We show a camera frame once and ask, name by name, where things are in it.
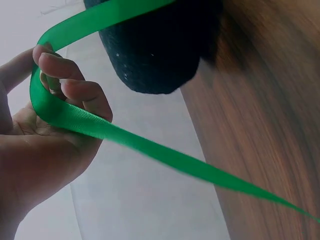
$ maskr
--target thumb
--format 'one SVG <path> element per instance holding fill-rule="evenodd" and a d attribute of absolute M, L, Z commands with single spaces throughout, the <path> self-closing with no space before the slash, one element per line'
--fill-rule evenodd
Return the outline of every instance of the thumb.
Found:
<path fill-rule="evenodd" d="M 8 105 L 7 91 L 0 81 L 0 135 L 8 133 L 13 128 L 13 122 Z"/>

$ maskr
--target fingernail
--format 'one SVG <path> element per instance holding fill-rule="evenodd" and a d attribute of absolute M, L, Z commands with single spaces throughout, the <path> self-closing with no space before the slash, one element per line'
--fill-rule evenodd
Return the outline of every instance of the fingernail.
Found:
<path fill-rule="evenodd" d="M 48 41 L 44 44 L 44 46 L 45 46 L 47 49 L 53 50 L 52 45 L 51 45 L 50 42 L 48 42 Z"/>
<path fill-rule="evenodd" d="M 59 79 L 60 84 L 80 84 L 83 81 L 75 80 L 75 79 L 70 79 L 70 78 L 60 78 Z"/>

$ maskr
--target satin ribbon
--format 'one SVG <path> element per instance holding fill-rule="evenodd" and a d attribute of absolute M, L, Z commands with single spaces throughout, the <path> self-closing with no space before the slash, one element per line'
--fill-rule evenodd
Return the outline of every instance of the satin ribbon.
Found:
<path fill-rule="evenodd" d="M 44 45 L 46 42 L 49 42 L 53 50 L 58 51 L 94 32 L 166 5 L 174 4 L 174 1 L 109 0 L 50 28 L 42 35 L 38 44 Z M 116 142 L 184 174 L 222 188 L 284 205 L 320 223 L 320 219 L 254 184 L 194 157 L 121 129 L 101 117 L 60 100 L 43 87 L 39 79 L 39 73 L 40 69 L 37 65 L 34 65 L 30 82 L 30 98 L 35 112 L 45 122 L 58 128 Z"/>

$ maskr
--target wooden surface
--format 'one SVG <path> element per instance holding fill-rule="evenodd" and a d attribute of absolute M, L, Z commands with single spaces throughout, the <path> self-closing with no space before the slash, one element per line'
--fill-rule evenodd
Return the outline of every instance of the wooden surface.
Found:
<path fill-rule="evenodd" d="M 206 161 L 320 217 L 320 1 L 224 5 L 215 66 L 182 88 Z M 294 210 L 217 193 L 231 240 L 320 240 Z"/>

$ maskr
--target finger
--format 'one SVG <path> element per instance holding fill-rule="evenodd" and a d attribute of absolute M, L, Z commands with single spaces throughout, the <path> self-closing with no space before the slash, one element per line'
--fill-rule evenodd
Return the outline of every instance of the finger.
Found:
<path fill-rule="evenodd" d="M 52 54 L 55 55 L 59 58 L 62 58 L 61 55 L 59 55 L 58 53 L 54 52 L 52 49 L 52 46 L 49 42 L 47 42 L 45 45 L 37 45 L 35 46 L 35 48 L 33 49 L 33 60 L 34 62 L 39 66 L 39 58 L 41 56 L 42 53 L 48 53 L 48 54 Z"/>
<path fill-rule="evenodd" d="M 68 99 L 81 101 L 86 111 L 112 122 L 112 110 L 98 83 L 74 79 L 60 79 L 60 82 L 61 90 Z"/>
<path fill-rule="evenodd" d="M 61 91 L 61 84 L 58 78 L 47 76 L 42 71 L 40 71 L 40 80 L 42 85 L 48 92 L 50 92 L 52 95 L 55 95 L 62 101 L 66 100 L 66 96 Z"/>
<path fill-rule="evenodd" d="M 0 67 L 0 81 L 2 81 L 6 93 L 9 93 L 32 72 L 33 48 L 24 51 L 8 63 Z"/>
<path fill-rule="evenodd" d="M 47 42 L 44 45 L 37 45 L 33 50 L 33 60 L 34 62 L 39 65 L 39 58 L 42 53 L 48 53 L 55 55 L 59 58 L 62 58 L 58 53 L 53 51 L 53 48 L 49 42 Z M 43 73 L 43 71 L 40 72 L 40 80 L 42 85 L 45 87 L 45 89 L 48 90 L 51 94 L 57 96 L 61 100 L 65 100 L 65 96 L 61 92 L 59 79 L 56 77 L 47 76 Z"/>
<path fill-rule="evenodd" d="M 47 76 L 53 78 L 85 80 L 74 61 L 51 53 L 43 52 L 38 59 L 38 66 Z"/>

